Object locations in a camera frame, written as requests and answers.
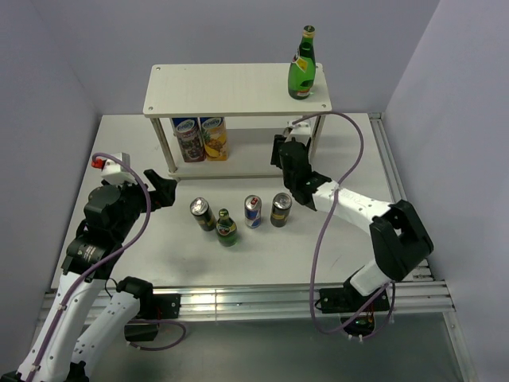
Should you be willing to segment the black yellow soda can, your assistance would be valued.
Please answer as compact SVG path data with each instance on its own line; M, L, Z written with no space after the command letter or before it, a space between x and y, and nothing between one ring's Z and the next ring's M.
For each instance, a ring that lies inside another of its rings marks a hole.
M197 197L191 202L189 209L198 225L204 231L210 232L216 229L216 218L206 199Z

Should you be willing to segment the green glass bottle short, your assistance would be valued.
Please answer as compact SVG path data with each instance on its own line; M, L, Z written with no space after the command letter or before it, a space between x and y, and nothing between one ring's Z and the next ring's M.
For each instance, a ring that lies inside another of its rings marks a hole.
M230 247L236 244L238 239L237 226L234 220L230 217L230 213L227 209L221 209L218 213L216 234L219 242L224 247Z

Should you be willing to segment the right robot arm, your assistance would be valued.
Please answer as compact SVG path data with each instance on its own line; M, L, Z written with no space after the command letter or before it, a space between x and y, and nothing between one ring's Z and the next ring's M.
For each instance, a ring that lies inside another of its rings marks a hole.
M282 170L284 186L298 204L330 212L371 238L373 259L340 288L342 309L362 310L380 287L402 281L433 252L433 241L409 201L378 201L341 187L312 170L308 146L295 138L274 136L270 164Z

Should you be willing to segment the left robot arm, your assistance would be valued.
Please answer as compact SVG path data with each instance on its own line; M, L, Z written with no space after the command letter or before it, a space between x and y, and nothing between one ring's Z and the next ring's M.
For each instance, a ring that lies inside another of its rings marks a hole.
M84 206L84 219L68 245L56 297L28 356L3 381L88 381L115 337L133 318L153 317L151 283L126 277L94 322L85 321L105 287L122 244L140 215L173 205L177 181L145 170L154 189L136 181L104 180Z

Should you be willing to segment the green glass bottle tall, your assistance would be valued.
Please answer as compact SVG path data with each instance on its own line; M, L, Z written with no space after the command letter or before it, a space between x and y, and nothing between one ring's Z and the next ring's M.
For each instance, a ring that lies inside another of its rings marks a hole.
M314 85L317 70L313 46L315 32L312 25L303 28L301 42L289 67L287 88L294 99L306 99Z

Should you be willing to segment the blue silver energy can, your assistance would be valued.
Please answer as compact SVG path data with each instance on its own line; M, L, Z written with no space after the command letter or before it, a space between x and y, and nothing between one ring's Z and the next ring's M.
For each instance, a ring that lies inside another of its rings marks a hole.
M257 228L262 222L262 200L259 196L249 195L244 203L245 223L249 228Z

